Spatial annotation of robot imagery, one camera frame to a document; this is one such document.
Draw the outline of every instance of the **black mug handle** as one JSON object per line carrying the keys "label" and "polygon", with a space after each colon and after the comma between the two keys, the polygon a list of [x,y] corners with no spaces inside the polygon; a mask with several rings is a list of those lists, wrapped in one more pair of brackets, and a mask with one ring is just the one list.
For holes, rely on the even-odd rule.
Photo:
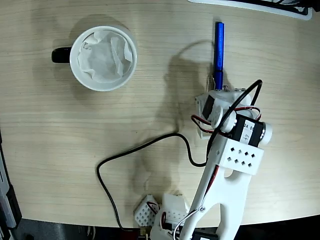
{"label": "black mug handle", "polygon": [[59,47],[52,51],[51,60],[56,64],[70,63],[71,47]]}

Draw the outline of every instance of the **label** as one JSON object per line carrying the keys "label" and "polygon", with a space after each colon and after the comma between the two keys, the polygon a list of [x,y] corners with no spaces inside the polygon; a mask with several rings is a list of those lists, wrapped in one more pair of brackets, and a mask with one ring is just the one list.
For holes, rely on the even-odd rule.
{"label": "label", "polygon": [[249,120],[245,120],[242,134],[240,137],[240,143],[249,144],[252,133],[254,132],[255,124]]}

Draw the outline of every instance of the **white mug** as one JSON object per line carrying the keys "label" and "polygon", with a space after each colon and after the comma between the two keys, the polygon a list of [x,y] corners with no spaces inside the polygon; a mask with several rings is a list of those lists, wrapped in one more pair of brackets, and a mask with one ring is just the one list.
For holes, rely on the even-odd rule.
{"label": "white mug", "polygon": [[[97,31],[108,30],[113,31],[121,36],[123,36],[132,51],[132,65],[129,71],[122,76],[122,78],[114,81],[114,82],[97,82],[92,79],[92,77],[83,72],[80,69],[78,56],[81,45],[83,41],[91,34]],[[138,53],[137,53],[137,43],[131,34],[131,32],[123,26],[95,26],[83,32],[78,38],[74,41],[72,47],[60,47],[52,51],[51,59],[54,63],[64,64],[70,63],[70,67],[75,78],[85,87],[91,90],[99,91],[99,92],[107,92],[120,88],[125,83],[129,81],[129,79],[134,74],[137,61],[138,61]]]}

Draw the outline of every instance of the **white plastic part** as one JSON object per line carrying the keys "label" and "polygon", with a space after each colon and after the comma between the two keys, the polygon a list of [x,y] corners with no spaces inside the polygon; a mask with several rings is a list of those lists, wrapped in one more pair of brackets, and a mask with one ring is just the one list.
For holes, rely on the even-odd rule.
{"label": "white plastic part", "polygon": [[[159,206],[157,201],[152,195],[147,195],[140,205],[134,211],[134,220],[139,225],[139,227],[152,227],[155,223],[156,214],[150,209],[147,205],[147,202],[151,202]],[[150,205],[155,212],[158,212],[159,209],[156,205]]]}
{"label": "white plastic part", "polygon": [[[240,97],[240,95],[245,91],[244,88],[238,89],[235,88],[232,91],[223,91],[223,90],[212,90],[209,92],[206,92],[200,96],[195,97],[195,114],[203,119],[206,119],[202,112],[204,109],[204,106],[206,104],[206,101],[208,99],[209,96],[211,96],[214,99],[214,105],[212,107],[212,111],[209,115],[209,117],[206,119],[208,122],[212,122],[213,118],[216,118],[216,114],[214,113],[214,108],[218,108],[217,110],[217,114],[218,117],[216,118],[215,121],[219,122],[221,121],[220,119],[220,107],[223,108],[224,110],[227,110],[235,101],[235,99],[237,99],[238,97]],[[251,104],[251,97],[250,95],[247,95],[242,101],[241,103],[238,105],[238,107],[241,106],[248,106]],[[208,129],[208,130],[213,130],[213,128],[208,128],[207,125],[201,123],[198,121],[198,123],[200,124],[200,126],[204,129]],[[200,136],[201,139],[209,139],[210,135],[209,133],[204,133],[203,131],[201,131],[199,128],[197,128],[197,132]]]}
{"label": "white plastic part", "polygon": [[263,155],[261,148],[217,135],[208,158],[218,158],[217,164],[221,167],[256,175]]}
{"label": "white plastic part", "polygon": [[299,13],[277,9],[273,7],[268,6],[261,6],[257,4],[250,4],[246,2],[240,2],[240,1],[231,1],[231,0],[188,0],[192,3],[198,3],[198,4],[213,4],[213,5],[221,5],[221,6],[230,6],[230,7],[236,7],[236,8],[242,8],[242,9],[251,9],[251,10],[257,10],[261,12],[266,13],[272,13],[272,14],[278,14],[283,15],[287,17],[292,17],[296,19],[302,19],[302,20],[310,20],[312,18],[312,8],[308,9],[307,15],[302,15]]}
{"label": "white plastic part", "polygon": [[[257,172],[263,150],[256,147],[252,147],[246,144],[236,144],[233,140],[228,139],[222,135],[217,135],[212,144],[208,161],[205,166],[202,178],[197,188],[195,197],[193,199],[190,210],[196,210],[200,207],[204,207],[204,211],[198,211],[193,216],[188,218],[181,231],[179,240],[190,240],[192,234],[197,226],[197,222],[206,214],[212,206],[220,204],[220,224],[216,233],[220,240],[233,240],[237,234],[239,226],[242,222],[245,203],[248,193],[249,183],[252,174]],[[232,156],[231,152],[238,150],[238,158],[245,161],[246,156],[241,156],[242,152],[252,152],[257,154],[256,169],[252,166],[243,166],[241,171],[234,170],[229,177],[225,177],[225,163],[232,167],[232,169],[238,169],[237,163],[229,164],[228,156]],[[209,181],[214,173],[215,166],[219,165],[219,169],[215,175],[215,179],[206,193]]]}
{"label": "white plastic part", "polygon": [[172,224],[172,227],[175,228],[176,225],[187,215],[189,210],[190,207],[182,196],[175,196],[167,193],[163,194],[162,208],[155,216],[154,225],[150,233],[150,239],[172,240],[173,237],[170,235],[172,230],[162,229],[160,226],[162,213],[166,212],[165,222]]}
{"label": "white plastic part", "polygon": [[224,115],[224,110],[220,105],[213,105],[212,108],[212,120],[211,120],[211,127],[216,129],[221,122],[222,116]]}
{"label": "white plastic part", "polygon": [[236,117],[237,117],[236,112],[232,111],[230,116],[228,116],[228,118],[223,123],[221,127],[221,131],[225,133],[229,133],[234,128]]}
{"label": "white plastic part", "polygon": [[264,128],[264,133],[263,133],[263,137],[262,137],[262,139],[260,141],[260,144],[265,146],[271,140],[273,129],[272,129],[272,126],[269,123],[264,122],[264,124],[265,124],[264,125],[265,128]]}
{"label": "white plastic part", "polygon": [[[197,96],[195,98],[195,114],[201,118],[204,118],[204,116],[202,115],[202,109],[204,107],[204,96],[201,95],[201,96]],[[199,123],[199,125],[204,128],[204,129],[208,129],[208,130],[213,130],[211,127],[208,128],[208,125],[205,125],[203,124],[202,122],[200,121],[197,121]],[[198,135],[200,137],[200,139],[209,139],[210,138],[210,135],[209,133],[205,133],[203,131],[201,131],[198,127],[197,127],[197,132],[198,132]]]}

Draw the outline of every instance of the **dark floor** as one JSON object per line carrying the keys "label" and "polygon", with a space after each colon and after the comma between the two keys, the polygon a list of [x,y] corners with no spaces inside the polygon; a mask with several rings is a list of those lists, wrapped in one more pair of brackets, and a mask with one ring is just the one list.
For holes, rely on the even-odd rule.
{"label": "dark floor", "polygon": [[[304,240],[320,239],[320,215],[306,218],[243,225],[234,240]],[[202,228],[214,233],[216,228]],[[90,227],[22,219],[13,231],[15,240],[138,240],[139,229],[123,232],[119,228]]]}

